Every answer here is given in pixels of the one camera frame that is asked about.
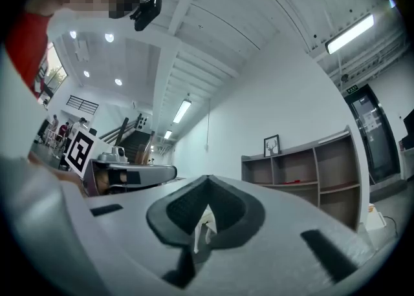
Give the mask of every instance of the picture frame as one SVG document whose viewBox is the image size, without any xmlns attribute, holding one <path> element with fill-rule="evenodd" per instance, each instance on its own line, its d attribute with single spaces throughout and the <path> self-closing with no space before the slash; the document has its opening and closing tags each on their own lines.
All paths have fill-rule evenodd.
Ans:
<svg viewBox="0 0 414 296">
<path fill-rule="evenodd" d="M 280 154 L 279 135 L 273 135 L 263 140 L 263 156 L 271 157 Z"/>
</svg>

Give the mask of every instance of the fluorescent light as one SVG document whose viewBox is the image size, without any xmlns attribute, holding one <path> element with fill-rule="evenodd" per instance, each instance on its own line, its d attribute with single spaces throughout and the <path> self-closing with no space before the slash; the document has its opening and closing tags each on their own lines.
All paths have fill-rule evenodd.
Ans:
<svg viewBox="0 0 414 296">
<path fill-rule="evenodd" d="M 113 42 L 114 41 L 114 35 L 113 34 L 105 34 L 106 41 Z"/>
<path fill-rule="evenodd" d="M 354 38 L 364 33 L 368 28 L 374 25 L 374 16 L 369 14 L 363 20 L 357 22 L 355 25 L 347 29 L 345 32 L 334 37 L 326 44 L 326 49 L 331 55 L 337 50 L 341 49 L 344 45 L 351 42 Z"/>
<path fill-rule="evenodd" d="M 389 5 L 390 5 L 391 9 L 396 6 L 394 0 L 389 0 Z"/>
<path fill-rule="evenodd" d="M 179 111 L 175 115 L 175 118 L 174 118 L 173 122 L 179 123 L 181 121 L 182 117 L 184 116 L 184 114 L 187 112 L 190 105 L 191 105 L 191 101 L 189 101 L 189 100 L 182 101 L 181 106 L 179 108 Z"/>
<path fill-rule="evenodd" d="M 171 132 L 171 131 L 167 131 L 167 132 L 166 132 L 166 135 L 165 135 L 165 137 L 164 137 L 164 138 L 165 138 L 166 140 L 168 140 L 168 139 L 169 139 L 169 137 L 171 136 L 171 134 L 173 134 L 173 132 Z"/>
</svg>

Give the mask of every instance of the black rubber pad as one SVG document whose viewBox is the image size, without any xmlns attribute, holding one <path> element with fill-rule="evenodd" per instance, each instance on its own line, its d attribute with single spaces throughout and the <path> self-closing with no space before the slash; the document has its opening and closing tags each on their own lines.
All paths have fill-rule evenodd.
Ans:
<svg viewBox="0 0 414 296">
<path fill-rule="evenodd" d="M 300 236 L 327 270 L 333 281 L 340 282 L 358 269 L 353 262 L 317 229 L 304 231 Z"/>
<path fill-rule="evenodd" d="M 212 249 L 242 246 L 265 221 L 265 210 L 255 197 L 214 176 L 202 176 L 157 200 L 147 211 L 147 222 L 161 242 L 184 248 L 191 244 L 207 205 L 217 226 Z"/>
<path fill-rule="evenodd" d="M 106 215 L 108 213 L 112 213 L 118 210 L 122 210 L 123 207 L 119 204 L 111 204 L 110 206 L 101 206 L 91 209 L 92 216 L 98 217 L 102 215 Z"/>
</svg>

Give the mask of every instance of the glass door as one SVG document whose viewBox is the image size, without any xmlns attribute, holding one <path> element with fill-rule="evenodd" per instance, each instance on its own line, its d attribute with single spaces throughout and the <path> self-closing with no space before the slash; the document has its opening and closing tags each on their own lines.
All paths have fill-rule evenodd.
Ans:
<svg viewBox="0 0 414 296">
<path fill-rule="evenodd" d="M 364 142 L 371 183 L 399 173 L 397 145 L 387 117 L 371 88 L 366 85 L 345 100 Z"/>
</svg>

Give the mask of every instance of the wooden shelf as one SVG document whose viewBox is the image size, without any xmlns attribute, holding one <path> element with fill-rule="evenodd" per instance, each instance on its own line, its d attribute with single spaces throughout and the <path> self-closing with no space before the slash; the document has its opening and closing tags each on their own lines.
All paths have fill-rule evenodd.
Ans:
<svg viewBox="0 0 414 296">
<path fill-rule="evenodd" d="M 316 185 L 318 184 L 317 180 L 313 180 L 313 181 L 303 181 L 303 182 L 298 182 L 296 184 L 276 184 L 276 185 L 271 185 L 271 187 L 286 187 L 286 188 L 292 188 L 292 187 L 300 187 L 303 185 Z"/>
<path fill-rule="evenodd" d="M 263 187 L 272 187 L 273 184 L 272 183 L 267 183 L 267 182 L 254 182 L 255 185 L 261 185 Z"/>
<path fill-rule="evenodd" d="M 300 197 L 356 229 L 360 219 L 360 171 L 349 127 L 330 137 L 283 150 L 276 156 L 242 156 L 242 180 Z M 296 184 L 284 184 L 302 180 Z"/>
<path fill-rule="evenodd" d="M 331 187 L 324 187 L 324 188 L 321 188 L 321 195 L 337 193 L 339 191 L 344 191 L 344 190 L 356 188 L 359 186 L 360 184 L 358 182 L 347 182 L 346 184 L 333 185 Z"/>
</svg>

